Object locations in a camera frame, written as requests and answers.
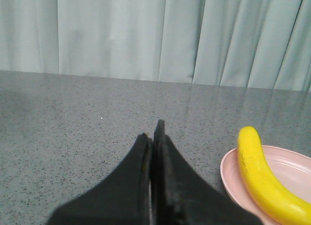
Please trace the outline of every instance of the granite countertop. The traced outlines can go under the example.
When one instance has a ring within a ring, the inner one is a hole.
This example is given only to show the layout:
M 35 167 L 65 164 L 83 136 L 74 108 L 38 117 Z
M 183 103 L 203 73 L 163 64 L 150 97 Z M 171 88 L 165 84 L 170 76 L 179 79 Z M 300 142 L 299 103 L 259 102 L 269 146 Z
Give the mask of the granite countertop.
M 225 193 L 219 167 L 245 125 L 311 156 L 311 93 L 0 71 L 0 224 L 43 225 L 104 179 L 158 119 Z

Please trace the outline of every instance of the banana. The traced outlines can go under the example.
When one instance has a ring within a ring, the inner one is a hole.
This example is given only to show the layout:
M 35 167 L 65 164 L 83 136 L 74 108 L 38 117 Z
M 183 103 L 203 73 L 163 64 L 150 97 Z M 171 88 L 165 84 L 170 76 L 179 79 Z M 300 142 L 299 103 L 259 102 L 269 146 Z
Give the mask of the banana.
M 274 176 L 252 126 L 239 132 L 238 162 L 249 194 L 271 218 L 282 225 L 311 225 L 311 204 L 291 193 Z

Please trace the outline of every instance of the curtain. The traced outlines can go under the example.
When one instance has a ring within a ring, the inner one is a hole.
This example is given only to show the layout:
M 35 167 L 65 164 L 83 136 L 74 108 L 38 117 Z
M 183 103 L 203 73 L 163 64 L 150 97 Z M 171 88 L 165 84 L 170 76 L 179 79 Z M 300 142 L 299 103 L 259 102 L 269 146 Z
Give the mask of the curtain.
M 311 0 L 0 0 L 0 69 L 311 91 Z

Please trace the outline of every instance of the gray speckled surface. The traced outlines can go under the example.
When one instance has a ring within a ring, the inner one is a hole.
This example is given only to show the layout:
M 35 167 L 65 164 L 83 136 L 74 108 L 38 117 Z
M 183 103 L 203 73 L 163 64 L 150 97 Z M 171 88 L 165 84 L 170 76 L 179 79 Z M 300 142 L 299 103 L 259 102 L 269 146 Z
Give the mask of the gray speckled surface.
M 104 179 L 158 119 L 224 193 L 223 155 L 240 128 L 311 156 L 311 93 L 0 71 L 0 224 L 42 225 Z

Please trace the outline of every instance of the white curtain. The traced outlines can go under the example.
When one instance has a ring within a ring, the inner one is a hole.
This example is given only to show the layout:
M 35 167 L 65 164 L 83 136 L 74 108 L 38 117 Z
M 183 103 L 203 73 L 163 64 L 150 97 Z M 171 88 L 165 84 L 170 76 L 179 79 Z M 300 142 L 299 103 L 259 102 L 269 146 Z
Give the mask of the white curtain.
M 311 0 L 0 0 L 0 69 L 311 91 Z

